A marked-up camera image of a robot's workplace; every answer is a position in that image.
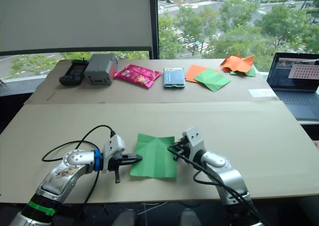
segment orange paper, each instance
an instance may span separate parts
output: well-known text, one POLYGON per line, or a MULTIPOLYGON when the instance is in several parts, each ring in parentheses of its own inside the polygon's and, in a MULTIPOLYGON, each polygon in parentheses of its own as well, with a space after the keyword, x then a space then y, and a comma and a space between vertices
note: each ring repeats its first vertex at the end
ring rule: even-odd
POLYGON ((200 66, 200 65, 191 65, 191 67, 188 69, 185 79, 189 82, 195 82, 198 83, 197 80, 194 80, 195 76, 202 73, 204 70, 207 70, 208 67, 200 66))
POLYGON ((247 73, 254 63, 254 55, 242 59, 239 55, 231 55, 226 57, 223 63, 220 64, 221 68, 225 72, 239 71, 247 73))

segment green paper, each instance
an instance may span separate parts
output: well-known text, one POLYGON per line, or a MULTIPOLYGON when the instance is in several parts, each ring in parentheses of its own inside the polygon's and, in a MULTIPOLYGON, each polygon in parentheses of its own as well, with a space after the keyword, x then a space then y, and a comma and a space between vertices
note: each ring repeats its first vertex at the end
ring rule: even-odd
POLYGON ((255 77, 256 76, 256 71, 254 67, 251 67, 250 70, 246 73, 246 72, 240 72, 240 71, 230 71, 229 72, 231 75, 242 75, 245 74, 247 76, 252 76, 255 77))
POLYGON ((176 161, 167 150, 174 143, 174 136, 157 138, 139 134, 135 153, 143 159, 132 165, 130 175, 152 178, 176 178, 176 161))
POLYGON ((213 71, 211 68, 198 74, 194 79, 206 85, 213 92, 230 82, 230 79, 227 79, 219 72, 213 71))

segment snack bag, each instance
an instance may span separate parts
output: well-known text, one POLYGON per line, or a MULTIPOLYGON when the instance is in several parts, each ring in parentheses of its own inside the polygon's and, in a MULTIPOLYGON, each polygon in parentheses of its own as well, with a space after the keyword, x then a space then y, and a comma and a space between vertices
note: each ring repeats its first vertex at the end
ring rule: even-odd
POLYGON ((115 77, 150 88, 161 74, 156 70, 129 64, 123 70, 116 72, 115 77))

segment blue ring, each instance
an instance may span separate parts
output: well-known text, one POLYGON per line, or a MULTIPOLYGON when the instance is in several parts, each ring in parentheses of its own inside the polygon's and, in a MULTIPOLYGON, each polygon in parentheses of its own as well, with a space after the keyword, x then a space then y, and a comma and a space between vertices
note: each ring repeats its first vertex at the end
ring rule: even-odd
POLYGON ((95 159, 94 171, 100 170, 100 158, 101 158, 101 152, 99 150, 94 150, 94 159, 95 159))

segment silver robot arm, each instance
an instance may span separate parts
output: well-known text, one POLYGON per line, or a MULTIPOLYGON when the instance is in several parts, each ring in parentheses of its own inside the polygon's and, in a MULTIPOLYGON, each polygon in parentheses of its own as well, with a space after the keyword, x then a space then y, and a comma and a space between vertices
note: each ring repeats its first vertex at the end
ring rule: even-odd
MULTIPOLYGON (((184 131, 182 135, 181 140, 171 147, 178 150, 178 154, 203 167, 226 187, 234 189, 254 209, 241 174, 231 166, 226 157, 206 151, 204 139, 199 129, 197 127, 190 128, 184 131)), ((214 178, 209 175, 208 177, 213 183, 216 183, 214 178)), ((216 186, 216 188, 222 203, 226 206, 232 226, 263 226, 263 223, 243 207, 224 187, 216 186)))
POLYGON ((62 162, 42 181, 35 194, 17 213, 9 226, 49 226, 59 206, 66 200, 77 180, 93 171, 114 171, 116 183, 120 182, 119 166, 135 163, 139 155, 122 154, 125 144, 114 135, 104 145, 103 152, 72 150, 64 155, 62 162))

